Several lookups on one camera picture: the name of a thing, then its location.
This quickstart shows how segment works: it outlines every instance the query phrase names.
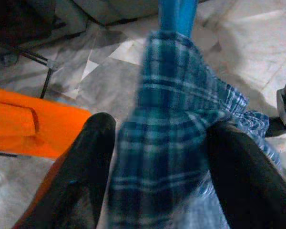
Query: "orange object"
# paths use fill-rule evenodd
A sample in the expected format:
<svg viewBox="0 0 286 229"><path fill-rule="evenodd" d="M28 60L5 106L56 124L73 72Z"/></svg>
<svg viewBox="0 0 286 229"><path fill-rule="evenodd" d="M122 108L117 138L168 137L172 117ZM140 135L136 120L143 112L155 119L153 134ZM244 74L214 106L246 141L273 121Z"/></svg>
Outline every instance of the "orange object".
<svg viewBox="0 0 286 229"><path fill-rule="evenodd" d="M56 159L90 116L87 110L0 89L0 151Z"/></svg>

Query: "blue plaid shirt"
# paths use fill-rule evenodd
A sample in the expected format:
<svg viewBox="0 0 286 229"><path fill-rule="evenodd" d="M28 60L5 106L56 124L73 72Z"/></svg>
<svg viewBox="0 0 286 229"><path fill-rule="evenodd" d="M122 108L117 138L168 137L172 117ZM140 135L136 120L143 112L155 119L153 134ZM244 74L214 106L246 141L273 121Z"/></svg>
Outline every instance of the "blue plaid shirt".
<svg viewBox="0 0 286 229"><path fill-rule="evenodd" d="M275 164L268 117L219 80L197 47L172 31L152 32L136 108L117 139L109 188L110 228L229 228L206 158L206 129L218 121L246 132Z"/></svg>

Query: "blue cloth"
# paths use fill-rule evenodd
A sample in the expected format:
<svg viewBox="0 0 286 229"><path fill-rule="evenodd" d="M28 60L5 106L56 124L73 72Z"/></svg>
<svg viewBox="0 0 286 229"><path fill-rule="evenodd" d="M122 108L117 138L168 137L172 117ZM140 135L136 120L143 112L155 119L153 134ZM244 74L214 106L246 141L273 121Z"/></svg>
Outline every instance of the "blue cloth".
<svg viewBox="0 0 286 229"><path fill-rule="evenodd" d="M280 167L279 154L265 141L268 117L246 112L247 103L188 38L152 32L136 108L118 134L110 228L229 228L208 169L206 129L233 123Z"/></svg>

